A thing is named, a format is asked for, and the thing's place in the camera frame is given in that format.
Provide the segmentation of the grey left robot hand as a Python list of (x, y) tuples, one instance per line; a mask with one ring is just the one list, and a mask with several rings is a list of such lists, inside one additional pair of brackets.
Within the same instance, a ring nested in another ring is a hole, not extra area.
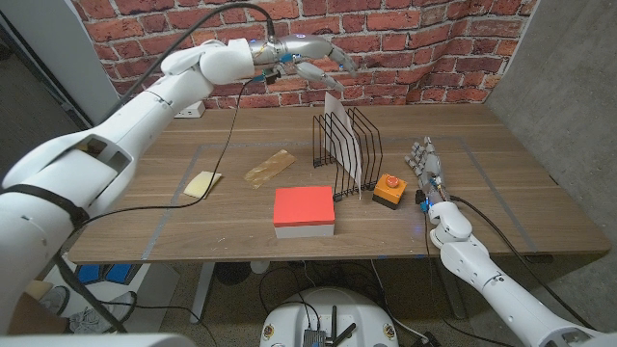
[(268, 85), (274, 84), (283, 73), (295, 73), (305, 80), (320, 82), (342, 93), (344, 86), (309, 60), (327, 57), (352, 76), (356, 76), (358, 69), (354, 60), (341, 48), (315, 35), (293, 34), (273, 42), (251, 40), (249, 47), (254, 65), (262, 70)]

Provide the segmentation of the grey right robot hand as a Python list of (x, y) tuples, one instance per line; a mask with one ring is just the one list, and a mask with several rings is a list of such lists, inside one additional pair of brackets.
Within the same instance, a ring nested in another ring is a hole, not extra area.
[(418, 188), (422, 191), (428, 206), (450, 201), (443, 182), (441, 160), (429, 137), (425, 137), (422, 144), (415, 142), (411, 152), (404, 156), (404, 160), (416, 175)]

